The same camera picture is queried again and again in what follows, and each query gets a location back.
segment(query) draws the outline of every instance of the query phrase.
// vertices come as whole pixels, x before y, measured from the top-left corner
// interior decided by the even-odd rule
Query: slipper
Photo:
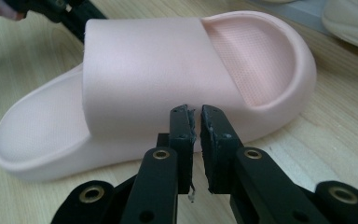
[[[225,111],[243,141],[304,108],[316,81],[300,35],[265,13],[91,20],[83,64],[14,104],[0,123],[0,166],[50,180],[141,159],[169,132],[170,110]]]

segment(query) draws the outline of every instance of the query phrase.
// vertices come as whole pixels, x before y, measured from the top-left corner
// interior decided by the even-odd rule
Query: pink slide sandal
[[[202,105],[219,107],[255,140],[294,119],[315,82],[303,39],[265,13],[89,21],[83,64],[2,118],[0,166],[50,180],[141,159],[179,105],[195,109],[198,130]]]

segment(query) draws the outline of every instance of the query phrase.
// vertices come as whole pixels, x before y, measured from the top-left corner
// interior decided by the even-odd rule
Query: light wood surface
[[[245,0],[98,0],[94,4],[110,19],[263,11]],[[314,190],[324,180],[358,188],[358,48],[289,23],[315,57],[316,91],[297,119],[245,145],[265,149],[306,189]],[[0,119],[26,93],[81,63],[82,56],[83,45],[43,16],[29,13],[20,22],[0,18]],[[23,182],[0,168],[0,223],[49,223],[79,184],[98,179],[116,186],[136,174],[139,165],[131,161],[46,183]],[[179,197],[178,223],[235,223],[228,196],[208,192],[200,154],[195,155],[194,182],[196,201]]]

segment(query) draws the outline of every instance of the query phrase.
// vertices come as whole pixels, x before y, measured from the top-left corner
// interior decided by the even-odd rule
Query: wooden table
[[[104,0],[94,4],[111,19],[204,17],[262,10],[245,0]],[[324,180],[358,188],[358,48],[289,22],[304,37],[318,67],[316,91],[301,115],[247,146],[265,149],[298,185],[314,190]],[[0,18],[0,119],[26,93],[82,62],[83,45],[63,26],[29,13],[20,22]],[[46,183],[28,183],[0,168],[0,224],[49,223],[66,196],[92,179],[117,185],[139,168],[125,162]],[[195,155],[197,198],[179,197],[178,223],[235,223],[227,195],[207,190]]]

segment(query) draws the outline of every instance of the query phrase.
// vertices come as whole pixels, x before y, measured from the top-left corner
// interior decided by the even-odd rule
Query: wood grain
[[[244,0],[94,1],[111,19],[204,17],[233,10],[261,10]],[[289,23],[315,57],[318,82],[306,110],[276,133],[247,146],[260,147],[298,185],[314,190],[324,180],[358,188],[358,48]],[[22,96],[82,62],[83,46],[63,26],[29,13],[23,21],[0,18],[0,119]],[[46,183],[28,183],[0,168],[0,223],[49,223],[77,185],[91,179],[117,185],[137,173],[139,161],[112,165]],[[227,195],[207,191],[195,155],[197,198],[179,197],[178,223],[235,223]]]

